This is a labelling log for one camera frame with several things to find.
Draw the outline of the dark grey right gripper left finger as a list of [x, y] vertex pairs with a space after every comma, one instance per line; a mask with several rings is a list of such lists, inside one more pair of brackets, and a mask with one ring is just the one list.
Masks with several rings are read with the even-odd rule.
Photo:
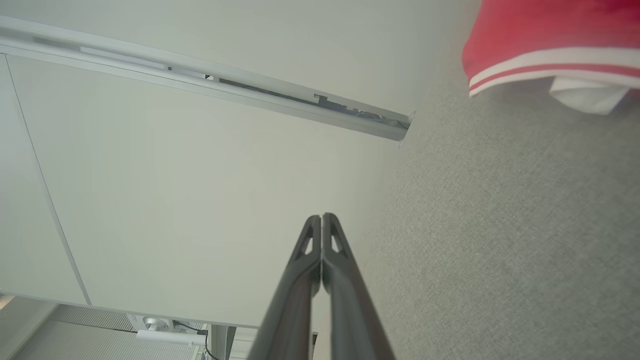
[[310, 360], [313, 297], [322, 282], [322, 219], [306, 219], [257, 331], [249, 360]]

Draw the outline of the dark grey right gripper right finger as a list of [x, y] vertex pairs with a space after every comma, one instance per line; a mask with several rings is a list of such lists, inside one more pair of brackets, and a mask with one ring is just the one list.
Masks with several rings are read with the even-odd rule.
[[330, 296], [332, 360], [395, 360], [338, 217], [322, 216], [322, 282]]

